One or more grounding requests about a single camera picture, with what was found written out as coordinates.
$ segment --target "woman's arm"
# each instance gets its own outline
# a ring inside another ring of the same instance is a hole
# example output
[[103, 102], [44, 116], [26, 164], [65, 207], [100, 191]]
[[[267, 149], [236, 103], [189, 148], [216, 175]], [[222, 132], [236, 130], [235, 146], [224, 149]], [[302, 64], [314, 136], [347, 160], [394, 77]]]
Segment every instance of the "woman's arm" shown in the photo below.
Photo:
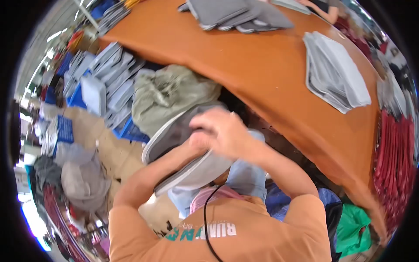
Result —
[[328, 21], [331, 24], [335, 24], [338, 20], [339, 9], [335, 6], [329, 6], [329, 10], [326, 13], [309, 0], [298, 0], [298, 2], [302, 5], [311, 7], [317, 12], [317, 14], [319, 14], [321, 17], [323, 17], [326, 21]]
[[153, 194], [154, 187], [167, 175], [180, 170], [205, 149], [190, 146], [189, 140], [172, 149], [158, 160], [135, 172], [124, 182], [114, 198], [114, 207], [128, 205], [138, 209]]

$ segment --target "floor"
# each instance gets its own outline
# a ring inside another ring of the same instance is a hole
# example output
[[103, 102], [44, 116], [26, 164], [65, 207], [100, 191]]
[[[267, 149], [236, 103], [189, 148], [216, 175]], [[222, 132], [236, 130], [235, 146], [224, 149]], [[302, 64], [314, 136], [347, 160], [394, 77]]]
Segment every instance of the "floor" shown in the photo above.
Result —
[[[102, 118], [93, 116], [87, 111], [70, 107], [64, 116], [73, 122], [73, 134], [76, 143], [85, 148], [98, 146], [99, 158], [106, 168], [106, 176], [112, 180], [108, 197], [108, 210], [112, 208], [113, 198], [121, 184], [144, 165], [141, 162], [142, 143], [121, 139], [118, 140], [111, 130], [105, 128]], [[167, 233], [168, 223], [174, 227], [181, 222], [179, 211], [167, 195], [156, 198], [154, 195], [139, 208], [139, 213], [152, 230], [159, 236]]]

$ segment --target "fabric bundle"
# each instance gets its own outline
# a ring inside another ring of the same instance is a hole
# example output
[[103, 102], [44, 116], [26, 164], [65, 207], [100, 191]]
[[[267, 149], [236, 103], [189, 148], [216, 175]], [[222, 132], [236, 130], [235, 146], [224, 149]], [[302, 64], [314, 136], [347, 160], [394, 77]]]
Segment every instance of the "fabric bundle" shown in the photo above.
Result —
[[85, 150], [73, 143], [62, 144], [58, 150], [61, 184], [71, 204], [92, 213], [104, 208], [111, 181], [105, 179], [96, 149]]
[[187, 0], [178, 11], [190, 11], [204, 31], [236, 28], [253, 33], [294, 27], [277, 8], [259, 0]]
[[128, 9], [124, 2], [119, 2], [103, 13], [102, 20], [99, 22], [99, 36], [104, 36], [111, 30], [117, 23], [119, 23], [131, 10]]
[[216, 101], [221, 92], [219, 84], [180, 65], [140, 70], [134, 89], [132, 120], [149, 137], [179, 113]]
[[307, 49], [306, 86], [316, 96], [345, 114], [371, 104], [356, 64], [338, 42], [318, 33], [304, 33]]

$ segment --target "man's arm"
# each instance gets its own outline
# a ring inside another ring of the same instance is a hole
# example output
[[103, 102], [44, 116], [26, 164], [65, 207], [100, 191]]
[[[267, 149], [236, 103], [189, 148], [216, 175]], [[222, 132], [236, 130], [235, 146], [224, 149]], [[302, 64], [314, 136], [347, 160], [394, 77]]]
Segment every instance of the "man's arm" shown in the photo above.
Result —
[[268, 172], [285, 194], [291, 199], [307, 194], [318, 197], [316, 186], [300, 166], [265, 143], [258, 140], [252, 142], [253, 150], [246, 161]]
[[254, 139], [236, 114], [214, 108], [195, 116], [189, 125], [193, 128], [202, 127], [207, 132], [192, 134], [192, 144], [263, 168], [291, 198], [307, 194], [318, 197], [315, 185], [304, 170], [265, 143]]
[[186, 141], [181, 146], [135, 172], [124, 182], [114, 197], [114, 207], [128, 205], [138, 209], [153, 194], [154, 187], [167, 175], [180, 170], [190, 161], [201, 156], [205, 150], [189, 145]]

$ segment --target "dark fabric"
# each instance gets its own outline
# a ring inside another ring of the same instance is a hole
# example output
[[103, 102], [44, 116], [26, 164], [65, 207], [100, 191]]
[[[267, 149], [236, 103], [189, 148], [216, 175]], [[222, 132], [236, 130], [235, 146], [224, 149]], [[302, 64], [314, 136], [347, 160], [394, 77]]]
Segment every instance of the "dark fabric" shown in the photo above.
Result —
[[[328, 13], [329, 12], [329, 4], [322, 2], [320, 0], [310, 0], [313, 4], [315, 4], [316, 6], [318, 6], [323, 12]], [[314, 9], [312, 9], [311, 7], [308, 7], [308, 9], [310, 9], [311, 12], [315, 13], [316, 15], [319, 15]]]
[[334, 245], [334, 237], [336, 235], [336, 230], [342, 216], [342, 202], [328, 204], [324, 207], [326, 211], [326, 225], [327, 225], [327, 234], [329, 235], [330, 241], [330, 254], [332, 257], [332, 262], [339, 261], [339, 258], [342, 253], [336, 253]]

